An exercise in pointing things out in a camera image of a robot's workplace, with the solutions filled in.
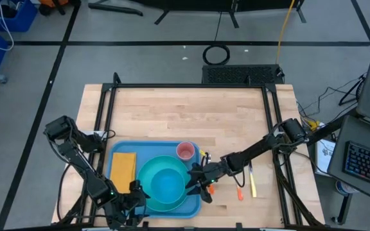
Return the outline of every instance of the blue bowl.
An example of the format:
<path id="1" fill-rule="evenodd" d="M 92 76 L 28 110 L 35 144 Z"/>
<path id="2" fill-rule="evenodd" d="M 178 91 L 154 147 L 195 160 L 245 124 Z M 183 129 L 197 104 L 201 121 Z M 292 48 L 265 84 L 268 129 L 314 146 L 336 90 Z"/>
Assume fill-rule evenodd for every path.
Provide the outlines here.
<path id="1" fill-rule="evenodd" d="M 151 197 L 146 200 L 146 206 L 157 212 L 167 212 L 184 203 L 188 192 L 185 184 L 190 176 L 188 168 L 179 159 L 159 156 L 144 164 L 137 179 Z"/>

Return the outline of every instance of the wooden tabletop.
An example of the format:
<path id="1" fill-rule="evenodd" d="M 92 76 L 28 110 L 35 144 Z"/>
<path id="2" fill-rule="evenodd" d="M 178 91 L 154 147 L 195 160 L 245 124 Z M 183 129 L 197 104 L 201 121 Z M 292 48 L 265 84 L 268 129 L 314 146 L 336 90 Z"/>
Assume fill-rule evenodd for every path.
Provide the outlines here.
<path id="1" fill-rule="evenodd" d="M 76 124 L 80 130 L 93 130 L 101 85 L 86 85 Z M 291 85 L 277 85 L 282 119 L 297 118 L 294 90 Z M 108 105 L 109 94 L 105 100 Z M 276 118 L 269 94 L 272 121 Z M 107 106 L 101 121 L 105 124 Z M 230 152 L 241 151 L 268 134 L 267 119 L 260 89 L 117 89 L 110 129 L 116 137 L 108 141 L 107 150 L 122 140 L 193 141 L 212 155 L 212 161 Z M 298 152 L 308 154 L 306 145 Z M 308 210 L 322 223 L 321 203 L 311 163 L 300 155 L 291 155 L 297 194 Z M 213 202 L 202 203 L 197 216 L 191 219 L 145 219 L 150 227 L 282 227 L 281 206 L 272 153 L 264 153 L 252 161 L 258 197 L 252 198 L 249 171 L 245 168 L 244 200 L 239 201 L 236 183 L 223 177 L 215 183 Z M 70 168 L 64 178 L 60 203 L 61 215 L 73 206 L 82 189 L 82 179 Z M 290 222 L 295 223 L 292 200 L 286 194 Z M 57 221 L 54 212 L 53 221 Z M 106 227 L 103 218 L 96 226 Z"/>

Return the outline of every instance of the blue tray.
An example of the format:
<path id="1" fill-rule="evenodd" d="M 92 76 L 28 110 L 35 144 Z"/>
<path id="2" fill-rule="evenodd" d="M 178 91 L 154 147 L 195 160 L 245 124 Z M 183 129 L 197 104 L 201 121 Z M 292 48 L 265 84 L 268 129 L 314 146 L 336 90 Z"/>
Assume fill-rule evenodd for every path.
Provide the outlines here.
<path id="1" fill-rule="evenodd" d="M 110 176 L 110 169 L 112 158 L 114 153 L 136 153 L 136 171 L 135 175 L 138 175 L 139 170 L 142 166 L 150 159 L 160 156 L 169 155 L 175 158 L 177 156 L 177 146 L 181 141 L 119 141 L 111 149 L 108 159 L 108 170 L 107 177 Z M 185 166 L 190 170 L 192 163 L 200 161 L 199 147 L 193 143 L 195 147 L 195 154 L 191 160 L 184 162 Z M 142 214 L 143 207 L 136 208 L 136 214 Z M 146 214 L 151 218 L 192 218 L 198 214 L 200 210 L 200 196 L 193 195 L 188 196 L 184 203 L 178 208 L 168 212 L 157 212 L 149 208 L 146 209 Z"/>

